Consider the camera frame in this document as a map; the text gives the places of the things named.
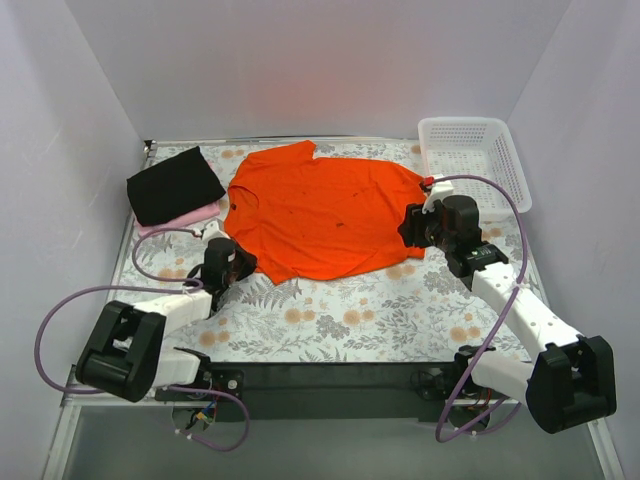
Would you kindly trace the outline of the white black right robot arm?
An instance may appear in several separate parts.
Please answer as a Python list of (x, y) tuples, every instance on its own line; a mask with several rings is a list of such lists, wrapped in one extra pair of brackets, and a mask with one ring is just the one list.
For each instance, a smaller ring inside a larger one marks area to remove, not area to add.
[(519, 362), (491, 350), (485, 341), (455, 356), (453, 387), (475, 397), (489, 389), (525, 406), (537, 425), (554, 434), (614, 414), (614, 355), (600, 336), (586, 337), (557, 317), (521, 282), (508, 257), (482, 238), (476, 202), (449, 195), (411, 204), (398, 232), (408, 247), (440, 249), (450, 272), (499, 315), (528, 353)]

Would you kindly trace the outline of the orange t shirt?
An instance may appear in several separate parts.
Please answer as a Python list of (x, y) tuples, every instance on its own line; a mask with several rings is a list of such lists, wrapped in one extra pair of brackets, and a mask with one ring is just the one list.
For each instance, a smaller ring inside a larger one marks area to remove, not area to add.
[(329, 281), (421, 259), (397, 229), (420, 175), (384, 160), (318, 157), (303, 141), (249, 154), (227, 193), (227, 234), (273, 283)]

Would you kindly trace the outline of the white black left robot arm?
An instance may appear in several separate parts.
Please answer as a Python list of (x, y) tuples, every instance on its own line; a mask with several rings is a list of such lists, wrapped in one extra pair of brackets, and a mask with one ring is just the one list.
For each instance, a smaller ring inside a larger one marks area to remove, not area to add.
[(254, 273), (257, 258), (236, 241), (214, 238), (204, 260), (190, 277), (203, 288), (127, 304), (105, 305), (76, 365), (82, 384), (137, 402), (151, 389), (178, 385), (193, 400), (205, 398), (213, 386), (202, 364), (208, 357), (191, 349), (168, 347), (164, 338), (213, 316), (231, 285)]

